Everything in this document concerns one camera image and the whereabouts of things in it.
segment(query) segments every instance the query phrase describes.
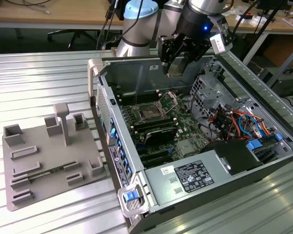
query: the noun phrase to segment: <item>power supply label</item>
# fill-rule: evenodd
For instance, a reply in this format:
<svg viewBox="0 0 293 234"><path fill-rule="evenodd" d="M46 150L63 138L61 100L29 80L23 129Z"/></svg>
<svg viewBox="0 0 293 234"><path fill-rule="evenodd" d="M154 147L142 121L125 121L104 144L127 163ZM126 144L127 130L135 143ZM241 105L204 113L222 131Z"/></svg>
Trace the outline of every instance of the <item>power supply label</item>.
<svg viewBox="0 0 293 234"><path fill-rule="evenodd" d="M176 167L175 172L187 193L214 183L201 160Z"/></svg>

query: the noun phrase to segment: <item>motherboard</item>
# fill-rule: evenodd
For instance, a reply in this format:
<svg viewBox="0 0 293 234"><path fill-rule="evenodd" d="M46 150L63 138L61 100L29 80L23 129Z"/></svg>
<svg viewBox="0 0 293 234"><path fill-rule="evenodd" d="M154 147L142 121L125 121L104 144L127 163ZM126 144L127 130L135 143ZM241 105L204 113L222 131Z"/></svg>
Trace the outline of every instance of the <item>motherboard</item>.
<svg viewBox="0 0 293 234"><path fill-rule="evenodd" d="M193 156L209 143L180 97L173 91L157 95L156 101L120 105L146 168Z"/></svg>

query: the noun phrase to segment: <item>sticker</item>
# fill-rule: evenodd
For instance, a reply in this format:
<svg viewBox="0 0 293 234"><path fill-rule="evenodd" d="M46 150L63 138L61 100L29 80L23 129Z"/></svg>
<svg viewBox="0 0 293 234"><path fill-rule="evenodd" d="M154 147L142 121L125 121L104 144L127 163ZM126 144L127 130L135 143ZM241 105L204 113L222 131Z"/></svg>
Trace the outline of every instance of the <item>sticker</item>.
<svg viewBox="0 0 293 234"><path fill-rule="evenodd" d="M119 156L118 156L118 153L117 153L117 150L116 150L115 146L110 146L109 151L110 151L110 154L111 154L111 156L112 156L112 158L114 160L114 166L115 166L115 169L116 169L118 179L121 182L122 187L127 187L129 182L128 182L128 179L126 177L126 173L124 171L122 161L119 160Z"/></svg>
<svg viewBox="0 0 293 234"><path fill-rule="evenodd" d="M106 134L106 142L109 144L109 134Z"/></svg>
<svg viewBox="0 0 293 234"><path fill-rule="evenodd" d="M187 193L214 183L201 160L176 167L175 172Z"/></svg>
<svg viewBox="0 0 293 234"><path fill-rule="evenodd" d="M152 70L157 70L158 69L158 65L152 65L152 66L150 66L150 71L152 71Z"/></svg>
<svg viewBox="0 0 293 234"><path fill-rule="evenodd" d="M221 54L222 52L225 52L225 45L223 43L223 40L221 38L221 34L218 33L215 36L210 38L210 41L212 43L212 46L214 48L214 46L217 47L217 50L219 51L219 54Z"/></svg>
<svg viewBox="0 0 293 234"><path fill-rule="evenodd" d="M162 171L163 175L173 173L174 172L174 166L171 165L171 166L168 166L168 167L163 167L163 168L161 168L161 171Z"/></svg>

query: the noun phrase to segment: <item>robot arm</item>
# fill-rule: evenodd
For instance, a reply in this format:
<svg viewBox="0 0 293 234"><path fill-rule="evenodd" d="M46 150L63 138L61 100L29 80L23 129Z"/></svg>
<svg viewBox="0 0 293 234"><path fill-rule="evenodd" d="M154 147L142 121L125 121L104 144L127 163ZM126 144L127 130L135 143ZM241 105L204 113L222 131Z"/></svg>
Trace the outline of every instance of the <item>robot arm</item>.
<svg viewBox="0 0 293 234"><path fill-rule="evenodd" d="M123 36L116 56L149 55L149 42L158 39L164 74L180 75L189 63L199 60L210 46L216 54L225 53L232 48L232 35L221 13L231 8L233 0L226 9L227 0L187 0L183 6L184 2L170 0L163 10L159 10L155 2L144 0L143 13L137 24ZM136 0L131 0L126 5L124 30L135 22L139 5L140 1ZM219 32L210 37L214 25ZM181 53L185 53L185 57L177 71L169 71L173 61Z"/></svg>
<svg viewBox="0 0 293 234"><path fill-rule="evenodd" d="M189 0L183 7L176 30L171 36L159 36L159 57L164 74L172 75L169 68L182 52L185 57L178 65L182 74L189 63L199 60L213 47L215 54L225 53L232 48L232 35L228 23L221 15L225 0ZM210 37L212 27L218 33Z"/></svg>

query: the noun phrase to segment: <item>gray base plate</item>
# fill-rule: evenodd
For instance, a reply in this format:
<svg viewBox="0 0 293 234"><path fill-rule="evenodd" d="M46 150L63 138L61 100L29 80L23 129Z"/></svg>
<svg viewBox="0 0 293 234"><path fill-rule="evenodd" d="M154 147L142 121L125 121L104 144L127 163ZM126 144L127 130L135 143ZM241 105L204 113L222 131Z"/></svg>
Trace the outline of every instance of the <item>gray base plate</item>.
<svg viewBox="0 0 293 234"><path fill-rule="evenodd" d="M93 140L88 126L85 129L75 131L73 127L73 120L67 121L68 133L71 145L65 147L63 135L55 135L49 137L47 134L46 126L35 128L23 129L21 137L24 144L18 144L8 147L5 140L2 141L3 145L3 160L4 160L4 174L5 174L5 190L7 198L7 209L14 211L19 208L28 206L35 202L44 200L48 197L63 193L73 188L91 183L106 176L106 171L102 165L98 148ZM14 160L11 159L11 152L37 146L38 152L28 156L18 157ZM61 167L63 164L78 161L79 165L73 166L70 170L56 169L50 171L52 168ZM30 179L30 183L21 183L20 187L12 189L11 180L14 179L13 172L22 172L30 168L37 167L37 162L40 163L40 168L29 172L29 177L49 171L48 175ZM95 173L91 173L91 168L96 168ZM76 178L72 182L71 177L74 175ZM24 198L17 197L19 200L15 202L14 196L23 191L31 193L27 194Z"/></svg>

